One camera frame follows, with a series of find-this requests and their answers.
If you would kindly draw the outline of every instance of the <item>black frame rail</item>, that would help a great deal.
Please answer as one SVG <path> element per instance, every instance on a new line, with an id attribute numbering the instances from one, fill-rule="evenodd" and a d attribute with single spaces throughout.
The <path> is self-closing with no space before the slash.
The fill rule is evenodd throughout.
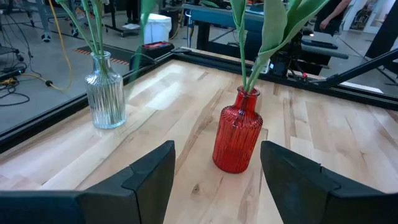
<path id="1" fill-rule="evenodd" d="M 164 63 L 171 60 L 181 60 L 184 62 L 216 68 L 238 75 L 241 75 L 242 72 L 240 62 L 200 54 L 186 49 L 175 49 L 165 54 L 164 56 L 157 58 L 157 62 L 155 64 L 148 65 L 140 68 L 137 71 L 130 71 L 125 74 L 123 76 L 124 84 L 127 85 L 128 83 L 131 83 L 136 78 L 144 76 L 150 71 L 159 68 Z M 251 67 L 252 65 L 246 65 L 246 73 L 251 73 Z M 327 88 L 319 85 L 322 80 L 312 80 L 311 78 L 309 78 L 309 82 L 298 82 L 292 74 L 287 75 L 286 77 L 261 75 L 259 78 L 261 80 L 287 85 L 294 88 L 300 88 L 303 90 L 313 91 L 315 93 L 335 96 L 350 101 L 356 101 L 358 103 L 364 103 L 367 105 L 378 106 L 388 110 L 398 111 L 398 97 L 339 85 L 339 83 L 346 81 L 347 76 L 343 77 L 344 78 L 338 80 L 337 82 L 335 81 L 335 79 L 329 79 L 333 80 L 333 83 L 331 83 L 330 81 L 328 82 L 328 80 L 326 79 L 325 83 L 330 86 Z M 58 123 L 59 121 L 73 115 L 77 111 L 86 108 L 87 106 L 87 95 L 82 94 L 68 102 L 61 104 L 58 107 L 48 110 L 26 122 L 23 122 L 11 129 L 4 131 L 3 133 L 0 133 L 0 153 L 7 151 L 8 149 L 16 146 L 26 139 L 29 139 L 30 137 Z"/>

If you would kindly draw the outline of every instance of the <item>concrete floor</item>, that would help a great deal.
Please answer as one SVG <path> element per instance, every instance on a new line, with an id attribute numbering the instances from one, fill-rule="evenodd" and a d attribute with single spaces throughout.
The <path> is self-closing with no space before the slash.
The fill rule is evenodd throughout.
<path id="1" fill-rule="evenodd" d="M 19 23 L 19 27 L 22 29 L 29 42 L 30 52 L 34 56 L 31 60 L 31 66 L 33 69 L 36 72 L 41 73 L 45 79 L 53 81 L 55 85 L 59 87 L 67 86 L 69 80 L 68 67 L 62 54 L 59 36 L 55 32 L 55 25 L 50 24 L 50 29 L 54 31 L 54 33 L 52 33 L 51 42 L 45 43 L 42 42 L 40 38 L 43 34 L 43 30 L 40 18 L 37 14 L 34 14 L 34 21 L 36 21 L 35 27 L 30 25 L 26 14 L 13 14 L 12 16 Z M 19 32 L 18 27 L 15 24 L 7 24 L 4 15 L 1 15 L 1 17 L 3 25 L 2 34 L 7 34 L 9 36 L 11 44 L 22 52 L 25 62 L 29 63 L 27 47 L 25 46 L 26 43 L 24 42 L 23 36 L 21 35 L 21 32 Z M 22 105 L 0 107 L 0 133 L 14 127 L 15 125 L 25 122 L 26 120 L 32 119 L 35 116 L 38 116 L 39 114 L 85 92 L 83 79 L 84 76 L 92 70 L 92 59 L 89 55 L 83 55 L 73 51 L 73 49 L 86 46 L 85 41 L 80 38 L 81 36 L 78 38 L 71 36 L 72 28 L 69 25 L 70 22 L 63 19 L 60 19 L 59 21 L 67 55 L 71 61 L 73 69 L 73 81 L 71 87 L 66 91 L 58 91 L 45 86 L 44 82 L 40 80 L 29 80 L 30 77 L 20 77 L 19 80 L 21 81 L 29 81 L 21 82 L 21 84 L 17 86 L 16 92 L 29 96 L 30 101 Z M 118 26 L 121 27 L 124 25 L 125 21 L 126 16 L 124 12 L 118 12 L 116 16 L 116 23 Z M 105 17 L 104 23 L 111 24 L 111 18 L 109 16 Z M 198 29 L 195 29 L 193 34 L 193 48 L 196 48 L 197 30 Z M 209 39 L 216 39 L 229 31 L 229 29 L 212 27 Z M 4 45 L 2 34 L 0 34 L 0 43 Z M 217 40 L 217 42 L 235 42 L 237 38 L 238 35 L 236 34 L 236 31 L 234 31 L 223 35 Z M 340 49 L 349 55 L 349 59 L 342 60 L 332 58 L 330 61 L 331 69 L 322 70 L 321 75 L 328 77 L 364 63 L 365 59 L 363 59 L 363 55 L 366 53 L 366 50 L 371 43 L 368 41 L 369 38 L 371 37 L 368 37 L 367 35 L 361 36 L 344 32 L 340 36 L 336 36 L 336 41 L 339 43 Z M 128 50 L 136 50 L 139 42 L 138 36 L 136 35 L 122 38 L 113 30 L 109 30 L 108 33 L 103 30 L 103 39 L 105 44 Z M 176 38 L 170 42 L 176 47 L 187 46 L 186 28 L 181 28 Z M 10 67 L 11 64 L 11 54 L 0 55 L 0 68 Z M 128 72 L 127 65 L 112 63 L 112 66 L 114 70 L 120 74 Z M 31 67 L 28 68 L 27 72 L 32 73 Z M 373 70 L 365 75 L 357 77 L 354 80 L 351 80 L 351 82 L 376 87 L 391 95 L 398 95 L 398 87 L 385 85 L 385 83 L 391 83 L 391 81 L 377 70 Z M 15 103 L 21 100 L 24 100 L 21 96 L 10 95 L 0 99 L 0 104 Z"/>

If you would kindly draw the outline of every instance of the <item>red object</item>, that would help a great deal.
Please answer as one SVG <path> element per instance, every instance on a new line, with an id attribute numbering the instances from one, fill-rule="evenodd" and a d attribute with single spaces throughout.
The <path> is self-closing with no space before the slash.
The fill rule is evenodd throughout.
<path id="1" fill-rule="evenodd" d="M 259 95 L 257 89 L 245 94 L 240 86 L 235 104 L 221 111 L 213 161 L 225 172 L 238 174 L 248 168 L 262 126 L 261 116 L 254 111 Z"/>

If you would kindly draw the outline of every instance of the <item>wood grain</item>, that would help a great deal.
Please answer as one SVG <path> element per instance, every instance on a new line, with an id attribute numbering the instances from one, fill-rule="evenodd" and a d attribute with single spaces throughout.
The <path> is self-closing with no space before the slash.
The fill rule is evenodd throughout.
<path id="1" fill-rule="evenodd" d="M 211 159 L 220 112 L 241 76 L 170 61 L 125 87 L 127 122 L 95 129 L 86 108 L 0 155 L 0 189 L 85 189 L 168 139 L 176 170 L 165 223 L 282 223 L 259 160 L 270 140 L 379 189 L 398 189 L 398 115 L 259 81 L 264 124 L 251 163 L 227 174 Z"/>

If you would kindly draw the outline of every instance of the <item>table leg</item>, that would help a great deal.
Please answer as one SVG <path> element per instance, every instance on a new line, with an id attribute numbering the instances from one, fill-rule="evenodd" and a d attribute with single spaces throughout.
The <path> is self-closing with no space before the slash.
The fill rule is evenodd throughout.
<path id="1" fill-rule="evenodd" d="M 210 34 L 210 24 L 207 22 L 198 22 L 198 39 L 197 39 L 197 49 L 207 50 L 207 45 L 209 42 Z"/>

